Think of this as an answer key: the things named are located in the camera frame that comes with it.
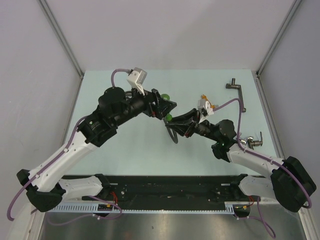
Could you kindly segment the green water faucet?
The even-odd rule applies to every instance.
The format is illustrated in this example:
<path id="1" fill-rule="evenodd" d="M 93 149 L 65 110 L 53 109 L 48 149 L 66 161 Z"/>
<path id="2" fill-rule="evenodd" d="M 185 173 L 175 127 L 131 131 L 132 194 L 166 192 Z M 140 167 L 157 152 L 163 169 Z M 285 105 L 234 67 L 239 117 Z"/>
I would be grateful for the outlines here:
<path id="1" fill-rule="evenodd" d="M 170 100 L 170 96 L 166 93 L 163 93 L 161 94 L 161 98 L 165 101 L 169 101 Z M 168 104 L 165 105 L 165 109 L 164 109 L 164 112 L 163 112 L 163 117 L 164 117 L 164 120 L 167 121 L 167 122 L 170 122 L 172 120 L 172 115 L 170 114 L 170 106 Z"/>

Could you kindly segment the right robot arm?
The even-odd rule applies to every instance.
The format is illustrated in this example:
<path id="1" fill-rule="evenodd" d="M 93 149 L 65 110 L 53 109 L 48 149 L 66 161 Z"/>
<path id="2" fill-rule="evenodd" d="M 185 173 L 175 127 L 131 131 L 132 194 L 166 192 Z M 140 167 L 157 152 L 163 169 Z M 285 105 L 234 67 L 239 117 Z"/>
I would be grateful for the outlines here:
<path id="1" fill-rule="evenodd" d="M 216 124 L 207 120 L 213 113 L 213 109 L 194 108 L 173 117 L 166 126 L 186 138 L 197 134 L 213 140 L 211 149 L 217 159 L 244 166 L 260 175 L 240 175 L 230 188 L 235 200 L 242 201 L 247 196 L 267 198 L 294 213 L 312 206 L 311 195 L 317 187 L 299 160 L 268 156 L 245 146 L 236 138 L 231 120 Z"/>

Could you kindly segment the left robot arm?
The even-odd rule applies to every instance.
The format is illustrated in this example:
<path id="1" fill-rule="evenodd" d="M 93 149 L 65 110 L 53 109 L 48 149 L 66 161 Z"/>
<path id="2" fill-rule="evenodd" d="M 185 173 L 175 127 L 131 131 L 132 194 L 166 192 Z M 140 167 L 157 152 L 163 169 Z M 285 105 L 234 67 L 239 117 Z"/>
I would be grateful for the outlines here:
<path id="1" fill-rule="evenodd" d="M 76 123 L 65 145 L 38 167 L 17 173 L 28 200 L 38 211 L 47 212 L 71 199 L 107 199 L 111 184 L 103 174 L 69 180 L 63 176 L 79 160 L 115 136 L 120 125 L 141 113 L 162 120 L 176 106 L 176 102 L 162 98 L 156 89 L 144 94 L 132 90 L 127 98 L 122 88 L 108 88 L 99 97 L 96 110 Z"/>

